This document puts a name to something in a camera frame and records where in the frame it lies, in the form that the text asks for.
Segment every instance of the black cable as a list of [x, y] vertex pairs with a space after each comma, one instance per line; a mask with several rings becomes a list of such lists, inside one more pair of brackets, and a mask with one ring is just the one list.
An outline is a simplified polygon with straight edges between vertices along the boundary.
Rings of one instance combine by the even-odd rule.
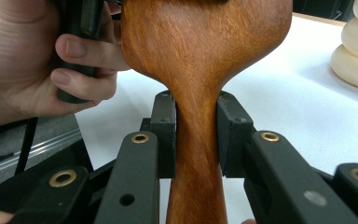
[[27, 126], [25, 128], [24, 140], [22, 141], [21, 153], [19, 162], [17, 163], [16, 172], [14, 175], [20, 174], [25, 170], [27, 165], [28, 156], [31, 151], [32, 143], [34, 141], [34, 132], [36, 130], [37, 118], [27, 120]]

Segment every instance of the wood grain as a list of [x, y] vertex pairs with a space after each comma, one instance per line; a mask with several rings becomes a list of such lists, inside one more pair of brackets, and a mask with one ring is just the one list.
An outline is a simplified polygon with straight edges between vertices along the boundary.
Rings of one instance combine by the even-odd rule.
[[291, 0], [123, 2], [126, 61], [165, 84], [177, 103], [177, 177], [167, 223], [227, 223], [216, 100], [232, 77], [283, 41], [291, 18]]

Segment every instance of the wooden handle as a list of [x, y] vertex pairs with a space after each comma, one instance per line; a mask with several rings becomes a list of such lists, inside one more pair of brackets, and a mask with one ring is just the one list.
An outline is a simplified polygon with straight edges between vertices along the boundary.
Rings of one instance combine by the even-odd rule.
[[224, 84], [275, 49], [291, 0], [126, 0], [122, 48], [177, 103], [177, 177], [167, 223], [227, 223], [215, 107]]

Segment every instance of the white table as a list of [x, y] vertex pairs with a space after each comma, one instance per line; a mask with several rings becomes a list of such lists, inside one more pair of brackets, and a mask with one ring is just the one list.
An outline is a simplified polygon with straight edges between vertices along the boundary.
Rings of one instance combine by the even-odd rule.
[[[311, 166], [329, 174], [358, 162], [358, 89], [335, 76], [330, 56], [342, 27], [293, 17], [289, 35], [269, 56], [232, 78], [234, 94], [257, 130], [284, 135]], [[76, 118], [94, 168], [116, 157], [121, 141], [149, 118], [165, 86], [134, 71], [118, 76], [117, 94]], [[170, 181], [161, 181], [160, 223]], [[228, 223], [253, 216], [242, 179], [224, 179]]]

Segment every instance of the fingernail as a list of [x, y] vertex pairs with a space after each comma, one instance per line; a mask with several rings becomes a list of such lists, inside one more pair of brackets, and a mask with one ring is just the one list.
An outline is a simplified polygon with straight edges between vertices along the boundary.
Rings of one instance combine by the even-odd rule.
[[54, 83], [66, 86], [71, 82], [71, 78], [68, 76], [68, 74], [65, 74], [63, 72], [54, 71], [51, 79]]
[[86, 46], [82, 43], [76, 42], [75, 40], [68, 39], [66, 41], [66, 55], [69, 57], [83, 57], [86, 54]]

